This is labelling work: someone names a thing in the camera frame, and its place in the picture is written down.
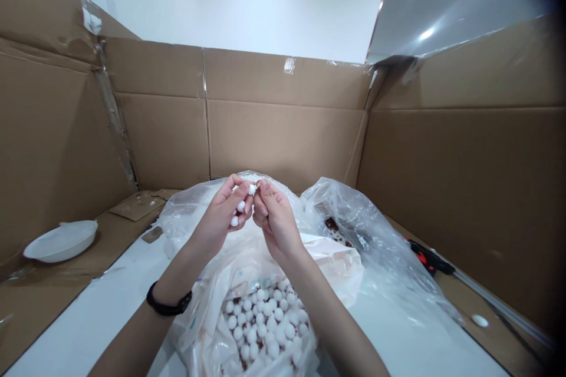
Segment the white table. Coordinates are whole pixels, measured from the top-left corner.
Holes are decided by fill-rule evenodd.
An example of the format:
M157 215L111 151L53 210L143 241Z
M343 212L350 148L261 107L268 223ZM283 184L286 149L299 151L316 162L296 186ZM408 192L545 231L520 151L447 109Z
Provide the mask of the white table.
M152 244L137 239L106 274L92 281L6 373L15 376L85 376L112 338L126 324L169 261L162 236ZM421 328L391 300L358 297L350 308L393 377L507 376L458 325ZM323 360L322 376L337 375ZM151 377L185 376L186 368L166 340Z

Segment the plastic wrap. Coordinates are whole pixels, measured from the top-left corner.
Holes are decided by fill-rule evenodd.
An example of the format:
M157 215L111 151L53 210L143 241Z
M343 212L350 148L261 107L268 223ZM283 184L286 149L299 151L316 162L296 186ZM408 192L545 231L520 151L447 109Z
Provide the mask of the plastic wrap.
M418 325L425 325L426 313L431 312L427 303L439 305L455 321L464 324L456 308L411 251L409 242L365 195L323 177L300 200L304 204L304 216L311 219L317 234L335 238L338 230L360 253L364 266L372 271L371 279L366 278L362 287L365 295L396 295L403 301L409 318Z

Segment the white plastic bowl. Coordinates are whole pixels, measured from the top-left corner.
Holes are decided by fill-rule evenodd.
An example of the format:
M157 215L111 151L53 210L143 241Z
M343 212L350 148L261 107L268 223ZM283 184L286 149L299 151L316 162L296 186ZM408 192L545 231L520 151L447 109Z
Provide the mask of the white plastic bowl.
M24 256L42 262L60 262L82 253L94 241L98 223L76 221L61 223L55 230L35 239L24 250Z

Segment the cardboard box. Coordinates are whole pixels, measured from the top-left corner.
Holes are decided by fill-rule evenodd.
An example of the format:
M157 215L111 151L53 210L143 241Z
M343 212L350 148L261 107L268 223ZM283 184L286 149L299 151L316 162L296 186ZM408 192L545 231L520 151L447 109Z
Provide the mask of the cardboard box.
M296 193L321 176L357 187L552 332L566 186L553 17L369 67L141 41L89 0L0 8L0 373L158 215L160 189L247 168ZM97 216L81 256L22 257L59 222ZM465 318L485 307L438 282ZM501 326L469 332L533 372Z

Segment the person's right hand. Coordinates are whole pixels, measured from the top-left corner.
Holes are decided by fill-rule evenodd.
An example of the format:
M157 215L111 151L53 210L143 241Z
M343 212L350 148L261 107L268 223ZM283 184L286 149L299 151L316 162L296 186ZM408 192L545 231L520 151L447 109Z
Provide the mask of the person's right hand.
M254 196L254 222L264 232L269 253L282 267L306 252L289 199L269 180L259 180Z

